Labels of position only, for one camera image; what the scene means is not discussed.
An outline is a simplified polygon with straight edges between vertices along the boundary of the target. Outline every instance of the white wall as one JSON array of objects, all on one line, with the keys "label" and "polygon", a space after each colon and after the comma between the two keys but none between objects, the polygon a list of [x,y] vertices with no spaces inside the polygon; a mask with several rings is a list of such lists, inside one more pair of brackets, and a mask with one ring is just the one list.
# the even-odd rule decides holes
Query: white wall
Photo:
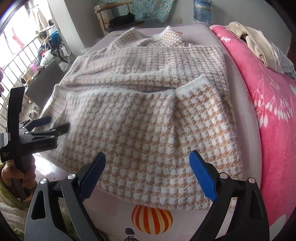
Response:
[{"label": "white wall", "polygon": [[[266,38],[287,53],[291,33],[277,12],[264,0],[212,0],[212,23],[228,25],[237,21],[261,30]],[[192,24],[193,0],[177,0],[172,18],[182,18],[182,25]]]},{"label": "white wall", "polygon": [[91,0],[64,0],[85,48],[104,37]]},{"label": "white wall", "polygon": [[92,47],[104,37],[91,0],[48,0],[52,15],[72,53]]},{"label": "white wall", "polygon": [[59,26],[61,33],[72,53],[81,55],[84,45],[78,35],[64,0],[48,0],[48,4]]}]

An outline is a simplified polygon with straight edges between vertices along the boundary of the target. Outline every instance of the sweater sleeve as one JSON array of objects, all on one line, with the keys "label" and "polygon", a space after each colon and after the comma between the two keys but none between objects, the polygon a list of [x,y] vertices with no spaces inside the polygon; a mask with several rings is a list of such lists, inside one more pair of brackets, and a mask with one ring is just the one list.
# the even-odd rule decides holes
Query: sweater sleeve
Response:
[{"label": "sweater sleeve", "polygon": [[[2,172],[2,169],[4,168],[6,162],[1,163],[0,164],[0,174]],[[16,198],[14,195],[12,195],[12,193],[7,189],[7,187],[4,185],[2,179],[1,179],[1,175],[0,175],[0,202],[2,202],[3,204],[10,206],[10,207],[15,207],[17,209],[20,210],[25,210],[27,208],[29,208],[31,200],[32,200],[32,196],[33,196],[33,192],[36,188],[37,183],[35,183],[35,187],[34,189],[32,189],[32,194],[30,195],[30,197],[28,197],[25,201],[21,201],[18,198]]]}]

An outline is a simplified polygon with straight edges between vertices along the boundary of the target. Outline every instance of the pink cloth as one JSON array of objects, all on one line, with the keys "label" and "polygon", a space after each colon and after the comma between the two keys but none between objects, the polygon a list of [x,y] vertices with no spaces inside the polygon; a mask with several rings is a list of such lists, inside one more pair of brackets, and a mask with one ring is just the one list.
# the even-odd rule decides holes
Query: pink cloth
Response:
[{"label": "pink cloth", "polygon": [[296,206],[296,83],[265,67],[234,34],[215,25],[211,30],[235,61],[256,112],[262,149],[261,194],[269,226],[290,217]]}]

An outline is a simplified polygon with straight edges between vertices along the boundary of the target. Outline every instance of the blue water bottle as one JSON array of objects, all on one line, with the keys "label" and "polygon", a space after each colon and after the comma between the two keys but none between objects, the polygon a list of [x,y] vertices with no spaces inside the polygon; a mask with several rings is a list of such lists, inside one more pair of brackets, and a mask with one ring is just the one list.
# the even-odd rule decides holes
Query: blue water bottle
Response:
[{"label": "blue water bottle", "polygon": [[198,23],[211,25],[211,0],[193,0],[193,20]]}]

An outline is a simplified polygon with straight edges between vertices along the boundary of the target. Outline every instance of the shoe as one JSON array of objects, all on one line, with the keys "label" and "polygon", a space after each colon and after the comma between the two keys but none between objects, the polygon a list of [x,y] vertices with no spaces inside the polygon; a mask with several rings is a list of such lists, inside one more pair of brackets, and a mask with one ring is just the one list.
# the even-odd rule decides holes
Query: shoe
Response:
[{"label": "shoe", "polygon": [[33,111],[34,111],[37,115],[39,115],[40,112],[41,112],[41,108],[40,108],[39,106],[37,106],[37,105],[34,105],[34,106],[33,106]]},{"label": "shoe", "polygon": [[34,111],[30,110],[30,112],[29,112],[29,118],[30,118],[30,120],[36,119],[36,113]]}]

